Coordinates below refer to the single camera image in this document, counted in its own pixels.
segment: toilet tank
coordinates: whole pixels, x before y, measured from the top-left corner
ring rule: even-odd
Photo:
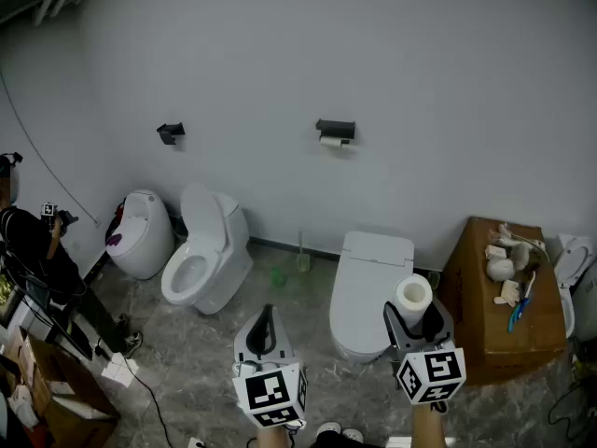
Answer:
[[[227,243],[232,248],[246,246],[249,242],[249,229],[242,208],[230,196],[221,192],[214,192],[214,197],[224,217]]]

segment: gray tile floor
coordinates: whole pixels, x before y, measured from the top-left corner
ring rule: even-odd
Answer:
[[[210,448],[244,447],[255,435],[236,407],[232,344],[239,327],[266,302],[278,307],[307,366],[308,426],[298,434],[297,447],[309,446],[325,421],[356,427],[367,442],[381,446],[389,436],[408,436],[410,405],[395,391],[387,359],[350,366],[333,347],[327,317],[337,263],[312,259],[312,271],[300,274],[294,270],[294,254],[257,245],[249,250],[253,271],[216,315],[169,304],[161,295],[161,273],[139,282],[108,263],[92,285],[111,314],[130,314],[132,328],[143,331],[144,345],[133,358],[141,367],[139,377],[156,393],[174,448],[187,447],[191,436],[202,438]],[[282,288],[271,286],[273,267],[288,274]],[[125,388],[99,376],[104,365],[95,359],[90,368],[122,415],[108,446],[166,447],[147,390],[136,381]],[[563,424],[552,427],[547,416],[570,380],[562,357],[516,382],[465,387],[444,417],[446,434],[456,437],[459,447],[569,446]],[[554,415],[570,413],[578,403],[571,397]]]

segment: shoe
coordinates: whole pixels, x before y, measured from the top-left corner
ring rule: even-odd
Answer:
[[[317,436],[321,435],[324,431],[333,431],[334,433],[338,433],[340,435],[342,432],[342,427],[340,426],[340,423],[336,422],[324,423],[319,427],[319,429],[317,429]]]
[[[120,316],[114,321],[116,328],[120,335],[124,335],[129,327],[129,316],[126,314],[120,314]]]
[[[141,346],[143,343],[143,334],[141,332],[135,332],[133,335],[129,335],[124,341],[127,344],[127,350],[122,354],[125,358],[131,358],[132,354]]]
[[[346,428],[344,431],[342,431],[342,435],[348,438],[349,440],[353,440],[357,443],[363,444],[363,433],[361,433],[357,429]]]

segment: cardboard box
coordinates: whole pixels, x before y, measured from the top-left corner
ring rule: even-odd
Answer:
[[[456,346],[465,349],[467,383],[489,385],[534,371],[566,346],[562,303],[555,274],[544,261],[537,271],[531,302],[507,332],[509,305],[495,305],[501,284],[485,273],[489,230],[504,221],[471,217],[442,273],[438,296],[454,319]],[[540,228],[509,224],[515,234],[543,241]]]
[[[101,448],[114,431],[119,414],[78,360],[49,343],[38,341],[23,329],[15,330],[5,355],[19,364],[31,391],[34,409],[45,419],[54,448]],[[87,403],[108,415],[87,420],[64,408],[53,396]]]

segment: toilet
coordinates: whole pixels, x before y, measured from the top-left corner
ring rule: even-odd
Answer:
[[[140,189],[127,196],[122,220],[107,239],[105,251],[136,279],[148,279],[161,270],[174,252],[174,235],[158,194]]]
[[[400,280],[412,275],[414,245],[408,239],[348,232],[332,292],[329,325],[340,354],[369,363],[390,346],[383,306]]]
[[[555,239],[548,241],[547,248],[560,290],[566,338],[570,338],[575,329],[575,310],[570,287],[592,262],[593,244],[588,237],[558,234]]]
[[[243,210],[230,196],[200,183],[187,186],[180,208],[188,238],[166,264],[161,292],[169,303],[215,314],[253,267]]]

